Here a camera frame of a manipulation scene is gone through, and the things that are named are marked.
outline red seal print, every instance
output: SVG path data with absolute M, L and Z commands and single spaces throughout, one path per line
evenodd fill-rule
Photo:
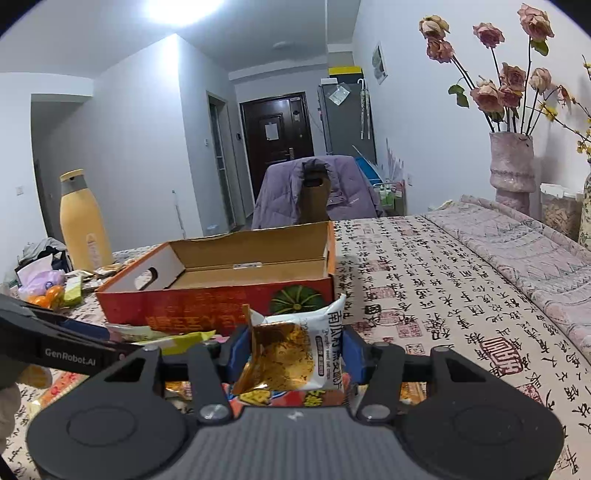
M 523 371 L 519 352 L 505 338 L 483 340 L 480 342 L 480 348 L 496 365 L 501 375 L 513 375 Z

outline orange box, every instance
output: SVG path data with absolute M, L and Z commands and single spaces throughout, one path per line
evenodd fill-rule
M 167 242 L 97 290 L 109 322 L 170 333 L 246 322 L 242 305 L 263 315 L 303 312 L 335 299 L 331 222 Z

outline screw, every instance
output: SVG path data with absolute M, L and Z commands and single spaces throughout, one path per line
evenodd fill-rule
M 383 420 L 390 415 L 390 409 L 386 405 L 372 403 L 361 409 L 361 416 L 367 420 Z
M 199 415 L 205 420 L 223 420 L 229 414 L 229 410 L 225 405 L 221 403 L 211 403 L 205 405 L 199 410 Z

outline ceiling light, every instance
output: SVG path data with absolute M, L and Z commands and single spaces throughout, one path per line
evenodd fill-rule
M 148 16 L 155 22 L 186 27 L 214 13 L 223 0 L 149 0 Z

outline dark brown door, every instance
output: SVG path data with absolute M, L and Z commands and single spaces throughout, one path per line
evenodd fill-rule
M 306 94 L 254 100 L 241 108 L 256 199 L 270 165 L 314 156 Z

